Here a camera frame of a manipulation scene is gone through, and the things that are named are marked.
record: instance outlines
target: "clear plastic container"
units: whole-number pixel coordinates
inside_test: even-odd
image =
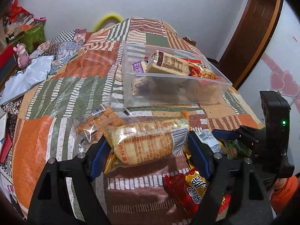
[[[191,76],[161,73],[137,73],[132,63],[144,60],[155,50],[179,58],[201,60],[220,79],[212,80]],[[192,52],[137,43],[125,43],[122,57],[122,80],[125,107],[145,107],[165,104],[213,104],[223,99],[232,83],[205,56]],[[136,82],[142,87],[136,90]]]

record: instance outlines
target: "green snack package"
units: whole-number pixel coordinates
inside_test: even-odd
[[[226,149],[228,150],[227,158],[229,160],[240,160],[246,157],[250,157],[252,150],[247,148],[238,140],[222,140]]]

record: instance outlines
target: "screw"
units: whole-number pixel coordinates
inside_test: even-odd
[[[52,164],[52,163],[54,163],[55,162],[55,158],[53,158],[53,157],[51,157],[49,160],[48,160],[48,163],[49,164]]]
[[[83,159],[85,156],[86,156],[86,154],[85,154],[84,152],[79,153],[79,154],[77,155],[77,157],[78,157],[79,159]]]
[[[216,159],[221,159],[222,158],[222,155],[220,154],[220,153],[215,153],[214,154],[214,158],[216,158]]]
[[[252,161],[250,158],[245,158],[245,163],[250,164]]]

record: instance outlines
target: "red bag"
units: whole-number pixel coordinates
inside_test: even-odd
[[[9,20],[13,22],[19,13],[29,13],[23,7],[18,6],[18,0],[14,0],[8,13]]]
[[[206,180],[199,175],[197,169],[194,168],[186,174],[165,176],[164,181],[169,191],[177,198],[186,212],[189,215],[194,215],[207,189]],[[230,194],[224,196],[218,215],[229,206],[230,199]]]

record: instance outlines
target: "snack bar package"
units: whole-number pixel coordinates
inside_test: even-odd
[[[188,138],[189,121],[187,112],[183,111],[180,118],[100,127],[116,159],[126,167],[179,152]]]
[[[189,75],[189,63],[166,52],[154,51],[148,58],[147,73]]]
[[[102,137],[100,124],[118,127],[135,122],[135,117],[116,98],[109,95],[91,114],[68,119],[67,128],[75,139],[76,152],[81,153],[87,152]]]
[[[164,176],[164,184],[191,216],[197,212],[208,186],[205,178],[201,177],[195,168],[186,174]],[[223,197],[218,215],[229,206],[230,199],[229,194]]]

